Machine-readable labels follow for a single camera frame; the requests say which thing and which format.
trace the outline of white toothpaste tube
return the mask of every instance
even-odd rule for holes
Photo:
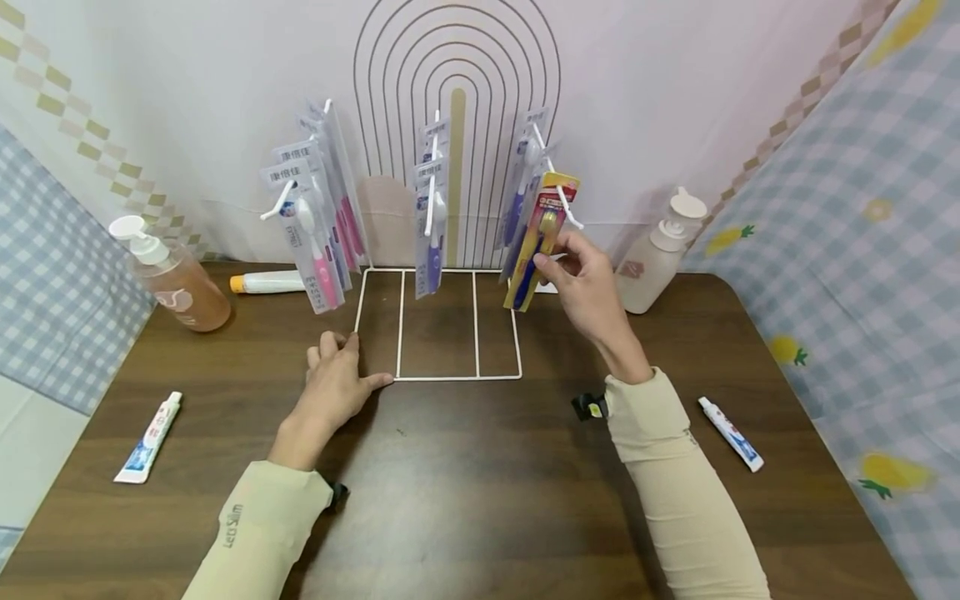
[[[282,294],[305,289],[300,272],[296,270],[247,273],[230,278],[230,291],[234,294]]]
[[[727,443],[733,446],[733,449],[740,455],[743,462],[747,464],[750,471],[754,473],[759,471],[760,467],[763,467],[763,459],[756,453],[754,447],[747,442],[743,434],[737,431],[733,423],[727,419],[727,416],[723,414],[716,404],[710,402],[705,397],[701,397],[698,402],[700,402],[700,407],[704,409],[704,413],[707,415],[707,418],[710,419],[710,422],[713,423],[713,426],[720,431],[720,434],[727,440]]]
[[[136,448],[127,459],[127,463],[120,469],[117,476],[113,478],[113,483],[143,483],[150,476],[150,467],[154,465],[156,454],[160,451],[160,445],[163,439],[167,437],[167,431],[170,430],[170,423],[180,410],[180,399],[183,394],[172,392],[170,396],[160,403],[156,410],[154,420],[150,421],[147,432],[136,444]]]

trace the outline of pineapple print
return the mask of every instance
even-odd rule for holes
[[[874,52],[867,58],[867,68],[877,66],[920,36],[933,22],[937,12],[940,11],[941,4],[943,0],[920,0],[917,6],[903,16],[887,37],[876,45]]]
[[[897,493],[924,492],[936,482],[936,475],[923,465],[888,456],[882,452],[868,452],[860,463],[863,479],[857,482],[865,490],[876,492],[886,500]]]
[[[788,335],[777,335],[770,340],[770,353],[774,355],[778,363],[782,365],[796,365],[805,367],[806,359],[809,354],[803,349],[796,340]]]
[[[863,218],[872,223],[880,223],[889,219],[894,213],[894,204],[885,198],[874,198],[869,201],[860,213]]]
[[[704,255],[713,256],[714,254],[729,248],[736,243],[737,240],[741,240],[746,237],[750,237],[754,234],[754,226],[748,225],[743,229],[732,228],[724,229],[707,242],[707,249],[704,250]]]

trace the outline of black clip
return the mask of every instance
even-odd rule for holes
[[[570,404],[579,420],[606,419],[610,415],[610,411],[607,409],[607,401],[602,394],[600,396],[580,394],[570,400]]]
[[[347,501],[347,497],[350,496],[350,490],[342,483],[327,482],[327,484],[333,490],[333,497],[330,498],[330,506],[328,506],[327,509],[333,513],[339,513]]]

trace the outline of pink toothbrush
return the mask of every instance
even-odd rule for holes
[[[344,208],[344,220],[347,221],[349,228],[349,238],[350,244],[353,246],[353,253],[357,257],[366,255],[367,249],[363,247],[363,238],[360,237],[360,229],[357,227],[357,218],[353,214],[353,206],[350,205],[350,200],[348,197],[344,196],[340,200],[340,204]]]
[[[341,237],[343,238],[343,247],[344,258],[347,260],[347,268],[351,271],[357,270],[357,260],[356,256],[353,254],[353,248],[350,246],[350,234],[346,226],[347,218],[344,216],[344,213],[337,211],[337,227],[340,229]]]
[[[310,204],[306,203],[303,197],[297,199],[297,218],[300,219],[300,225],[306,231],[306,236],[310,238],[310,251],[313,255],[313,270],[317,274],[317,283],[320,284],[321,292],[326,297],[326,304],[330,308],[337,307],[337,291],[333,286],[333,279],[330,277],[330,262],[326,254],[317,244],[317,236],[314,230],[313,213],[310,212]]]

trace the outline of beige sleeve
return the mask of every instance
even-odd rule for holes
[[[607,377],[613,444],[634,479],[667,585],[677,600],[768,599],[767,578],[740,514],[690,434],[667,376],[628,385]]]
[[[274,600],[333,491],[320,474],[251,463],[184,600]]]

